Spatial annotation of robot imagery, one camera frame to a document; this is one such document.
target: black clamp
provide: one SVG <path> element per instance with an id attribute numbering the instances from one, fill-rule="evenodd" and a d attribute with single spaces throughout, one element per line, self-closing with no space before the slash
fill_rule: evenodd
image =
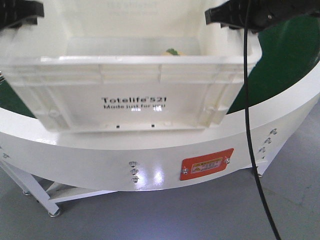
<path id="1" fill-rule="evenodd" d="M 20 28 L 23 24 L 37 25 L 37 17 L 44 17 L 44 5 L 37 1 L 0 0 L 0 31 Z"/>
<path id="2" fill-rule="evenodd" d="M 243 29 L 249 0 L 229 0 L 205 11 L 206 24 L 220 23 L 221 27 Z M 297 16 L 320 17 L 320 0 L 251 0 L 248 29 L 260 32 Z"/>

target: red warning label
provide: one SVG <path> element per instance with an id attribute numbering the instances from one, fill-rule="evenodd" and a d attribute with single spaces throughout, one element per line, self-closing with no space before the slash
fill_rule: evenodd
<path id="1" fill-rule="evenodd" d="M 210 161 L 204 161 L 204 162 L 200 162 L 200 163 L 195 163 L 192 165 L 191 168 L 191 173 L 195 174 L 195 173 L 199 173 L 199 172 L 203 172 L 203 171 L 208 171 L 211 169 L 215 169 L 220 167 L 222 162 L 222 157 L 219 157 L 218 159 L 213 159 Z"/>
<path id="2" fill-rule="evenodd" d="M 180 180 L 189 180 L 214 174 L 226 169 L 234 149 L 208 155 L 186 158 L 182 161 Z"/>

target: metal frame leg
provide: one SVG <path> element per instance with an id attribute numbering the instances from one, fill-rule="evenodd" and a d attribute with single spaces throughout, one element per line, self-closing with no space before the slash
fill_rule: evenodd
<path id="1" fill-rule="evenodd" d="M 3 160 L 0 160 L 0 167 L 22 188 L 22 191 L 32 193 L 34 198 L 48 211 L 51 217 L 57 216 L 57 213 L 60 214 L 59 207 L 54 202 L 49 201 L 50 196 L 30 173 L 12 166 Z"/>

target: white metal stand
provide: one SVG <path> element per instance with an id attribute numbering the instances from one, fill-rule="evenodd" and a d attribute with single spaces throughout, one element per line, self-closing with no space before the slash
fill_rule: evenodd
<path id="1" fill-rule="evenodd" d="M 4 160 L 0 160 L 0 167 L 15 181 L 23 193 L 32 194 L 48 211 L 50 217 L 57 217 L 61 214 L 61 209 L 56 203 L 114 192 L 73 187 L 58 182 L 54 182 L 47 190 L 44 190 L 30 173 L 12 166 Z"/>

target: white plastic crate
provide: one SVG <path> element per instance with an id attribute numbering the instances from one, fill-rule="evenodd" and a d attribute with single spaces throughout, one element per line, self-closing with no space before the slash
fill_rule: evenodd
<path id="1" fill-rule="evenodd" d="M 243 85 L 243 32 L 205 23 L 223 2 L 44 0 L 38 26 L 1 33 L 0 68 L 49 131 L 212 127 Z M 251 70 L 256 35 L 248 53 Z"/>

